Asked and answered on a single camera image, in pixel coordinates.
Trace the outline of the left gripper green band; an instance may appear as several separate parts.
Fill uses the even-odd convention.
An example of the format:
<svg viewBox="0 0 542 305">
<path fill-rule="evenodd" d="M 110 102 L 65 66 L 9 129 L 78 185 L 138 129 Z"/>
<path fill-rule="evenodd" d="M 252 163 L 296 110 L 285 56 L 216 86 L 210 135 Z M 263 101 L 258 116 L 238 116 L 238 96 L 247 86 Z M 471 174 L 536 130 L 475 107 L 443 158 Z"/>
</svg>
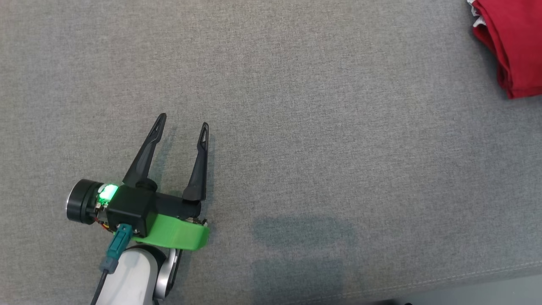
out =
<svg viewBox="0 0 542 305">
<path fill-rule="evenodd" d="M 182 197 L 162 194 L 148 178 L 156 145 L 163 135 L 167 115 L 161 113 L 123 178 L 123 184 L 105 185 L 82 179 L 66 199 L 69 220 L 101 224 L 115 234 L 130 227 L 132 241 L 157 247 L 195 251 L 202 248 L 209 228 L 197 221 L 207 195 L 210 127 L 203 123 L 197 141 L 197 157 Z"/>
</svg>

